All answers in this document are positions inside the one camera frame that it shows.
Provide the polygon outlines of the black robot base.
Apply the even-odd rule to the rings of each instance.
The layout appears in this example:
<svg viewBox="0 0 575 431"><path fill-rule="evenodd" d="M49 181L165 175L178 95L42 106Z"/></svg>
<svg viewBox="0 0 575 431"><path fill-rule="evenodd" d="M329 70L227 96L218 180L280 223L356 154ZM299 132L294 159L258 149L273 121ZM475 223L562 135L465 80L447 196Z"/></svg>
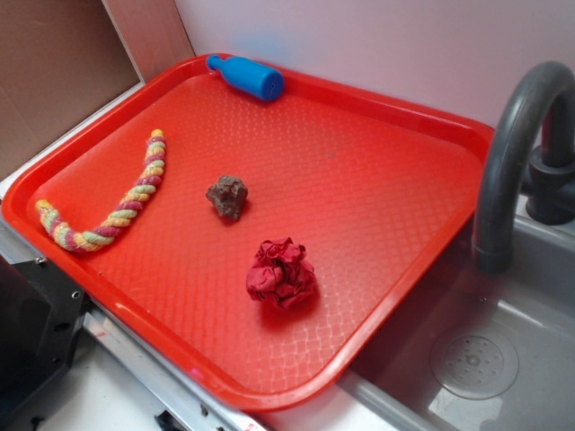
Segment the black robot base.
<svg viewBox="0 0 575 431"><path fill-rule="evenodd" d="M1 419L71 367L88 296L51 262L1 260Z"/></svg>

